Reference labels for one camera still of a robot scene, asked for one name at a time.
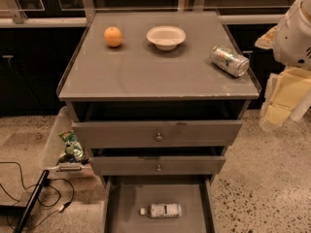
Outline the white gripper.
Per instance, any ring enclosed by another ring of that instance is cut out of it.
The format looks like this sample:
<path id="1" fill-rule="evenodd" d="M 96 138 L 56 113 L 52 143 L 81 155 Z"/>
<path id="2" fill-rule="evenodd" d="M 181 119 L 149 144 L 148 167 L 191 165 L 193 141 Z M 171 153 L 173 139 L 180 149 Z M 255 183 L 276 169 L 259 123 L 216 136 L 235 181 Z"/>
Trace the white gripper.
<path id="1" fill-rule="evenodd" d="M 311 90 L 311 71 L 307 70 L 311 69 L 311 22 L 303 16 L 284 17 L 277 27 L 260 36 L 255 46 L 273 48 L 278 62 L 293 66 L 279 75 L 271 74 L 266 85 L 259 127 L 272 131 L 290 119 L 291 112 Z"/>

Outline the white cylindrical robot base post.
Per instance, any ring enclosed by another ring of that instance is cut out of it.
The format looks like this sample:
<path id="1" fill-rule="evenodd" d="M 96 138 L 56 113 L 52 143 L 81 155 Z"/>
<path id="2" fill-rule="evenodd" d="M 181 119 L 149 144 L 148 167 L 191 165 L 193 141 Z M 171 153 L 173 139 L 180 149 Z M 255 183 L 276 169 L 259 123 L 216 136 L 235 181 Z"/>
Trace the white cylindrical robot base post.
<path id="1" fill-rule="evenodd" d="M 300 121 L 310 107 L 311 107 L 311 90 L 303 97 L 303 99 L 291 112 L 290 119 L 293 121 Z"/>

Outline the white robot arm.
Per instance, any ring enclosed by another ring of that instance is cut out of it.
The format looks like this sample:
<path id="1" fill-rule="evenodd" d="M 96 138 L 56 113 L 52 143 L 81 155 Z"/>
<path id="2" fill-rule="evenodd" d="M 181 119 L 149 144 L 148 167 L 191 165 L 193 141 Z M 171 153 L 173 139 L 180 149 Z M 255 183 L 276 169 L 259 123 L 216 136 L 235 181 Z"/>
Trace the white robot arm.
<path id="1" fill-rule="evenodd" d="M 264 131 L 299 121 L 311 104 L 311 0 L 295 0 L 278 24 L 256 40 L 255 46 L 273 50 L 285 69 L 268 78 L 259 126 Z"/>

